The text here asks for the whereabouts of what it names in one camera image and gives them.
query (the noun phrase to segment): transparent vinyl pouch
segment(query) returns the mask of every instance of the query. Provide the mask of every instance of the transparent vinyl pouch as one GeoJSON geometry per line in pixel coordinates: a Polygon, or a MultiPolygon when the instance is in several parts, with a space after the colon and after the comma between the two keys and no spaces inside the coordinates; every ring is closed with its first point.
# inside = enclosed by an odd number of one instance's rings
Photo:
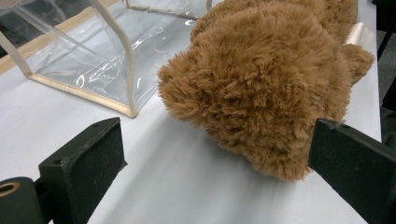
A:
{"type": "Polygon", "coordinates": [[[3,0],[0,44],[30,79],[134,118],[206,0],[3,0]]]}

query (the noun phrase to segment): brown teddy bear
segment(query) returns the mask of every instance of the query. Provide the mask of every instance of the brown teddy bear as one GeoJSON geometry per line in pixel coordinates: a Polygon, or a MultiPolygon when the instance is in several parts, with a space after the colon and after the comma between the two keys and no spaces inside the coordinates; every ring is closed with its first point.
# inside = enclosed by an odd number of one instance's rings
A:
{"type": "Polygon", "coordinates": [[[340,121],[374,56],[345,45],[356,0],[225,0],[159,72],[171,114],[267,175],[299,180],[317,118],[340,121]]]}

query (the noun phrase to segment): fluffy brown fur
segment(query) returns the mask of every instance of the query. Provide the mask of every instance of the fluffy brown fur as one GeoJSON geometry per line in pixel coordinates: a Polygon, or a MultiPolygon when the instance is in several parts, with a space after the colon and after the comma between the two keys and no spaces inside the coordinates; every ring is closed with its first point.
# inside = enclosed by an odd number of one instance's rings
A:
{"type": "Polygon", "coordinates": [[[316,118],[342,119],[374,59],[343,45],[355,18],[356,0],[225,0],[162,67],[160,95],[256,170],[302,179],[316,118]]]}

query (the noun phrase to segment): white surface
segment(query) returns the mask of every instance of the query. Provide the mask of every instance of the white surface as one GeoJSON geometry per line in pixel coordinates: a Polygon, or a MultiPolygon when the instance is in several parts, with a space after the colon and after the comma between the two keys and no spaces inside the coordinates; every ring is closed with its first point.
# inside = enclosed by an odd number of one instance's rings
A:
{"type": "MultiPolygon", "coordinates": [[[[366,0],[359,20],[375,31],[375,7],[366,0]]],[[[369,50],[376,52],[375,36],[369,50]]],[[[375,63],[353,88],[346,121],[380,139],[376,74],[375,63]]],[[[157,95],[129,119],[27,80],[18,68],[0,76],[0,180],[37,179],[49,154],[112,117],[121,118],[129,165],[90,223],[365,223],[317,174],[296,183],[261,175],[203,130],[170,118],[157,95]]]]}

